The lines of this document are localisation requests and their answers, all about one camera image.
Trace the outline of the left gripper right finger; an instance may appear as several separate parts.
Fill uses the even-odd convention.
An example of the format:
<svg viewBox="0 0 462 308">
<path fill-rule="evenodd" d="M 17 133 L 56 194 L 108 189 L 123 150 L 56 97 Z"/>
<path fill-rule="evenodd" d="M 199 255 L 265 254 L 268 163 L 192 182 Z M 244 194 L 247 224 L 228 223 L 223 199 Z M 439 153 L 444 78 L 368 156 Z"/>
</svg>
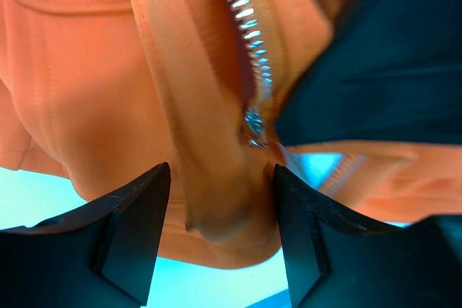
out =
<svg viewBox="0 0 462 308">
<path fill-rule="evenodd" d="M 273 176 L 293 307 L 459 307 L 461 217 L 398 227 L 371 219 L 305 184 Z"/>
</svg>

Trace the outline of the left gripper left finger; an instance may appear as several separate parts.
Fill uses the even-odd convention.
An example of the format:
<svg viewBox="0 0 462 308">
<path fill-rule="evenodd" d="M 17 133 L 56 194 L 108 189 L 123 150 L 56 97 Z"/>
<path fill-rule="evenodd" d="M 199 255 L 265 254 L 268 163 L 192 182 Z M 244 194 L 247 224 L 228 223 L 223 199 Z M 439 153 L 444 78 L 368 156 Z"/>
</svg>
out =
<svg viewBox="0 0 462 308">
<path fill-rule="evenodd" d="M 32 227 L 1 231 L 3 307 L 143 307 L 170 192 L 159 164 Z"/>
</svg>

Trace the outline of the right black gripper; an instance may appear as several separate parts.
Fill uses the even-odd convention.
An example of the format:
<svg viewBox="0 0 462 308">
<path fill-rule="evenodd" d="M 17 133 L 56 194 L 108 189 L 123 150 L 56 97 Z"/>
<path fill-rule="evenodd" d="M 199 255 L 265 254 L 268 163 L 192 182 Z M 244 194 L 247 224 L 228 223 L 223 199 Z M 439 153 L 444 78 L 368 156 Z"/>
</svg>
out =
<svg viewBox="0 0 462 308">
<path fill-rule="evenodd" d="M 347 0 L 275 123 L 286 146 L 461 143 L 461 0 Z"/>
</svg>

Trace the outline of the orange zip-up jacket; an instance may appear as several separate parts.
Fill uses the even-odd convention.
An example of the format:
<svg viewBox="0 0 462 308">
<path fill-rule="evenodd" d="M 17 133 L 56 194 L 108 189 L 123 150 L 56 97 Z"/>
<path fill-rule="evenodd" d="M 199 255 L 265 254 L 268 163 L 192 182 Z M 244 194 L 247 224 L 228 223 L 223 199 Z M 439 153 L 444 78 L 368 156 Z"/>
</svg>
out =
<svg viewBox="0 0 462 308">
<path fill-rule="evenodd" d="M 461 143 L 284 145 L 275 123 L 347 0 L 1 0 L 1 166 L 92 201 L 171 169 L 160 255 L 212 268 L 280 248 L 276 164 L 338 154 L 322 193 L 382 221 L 461 212 Z"/>
</svg>

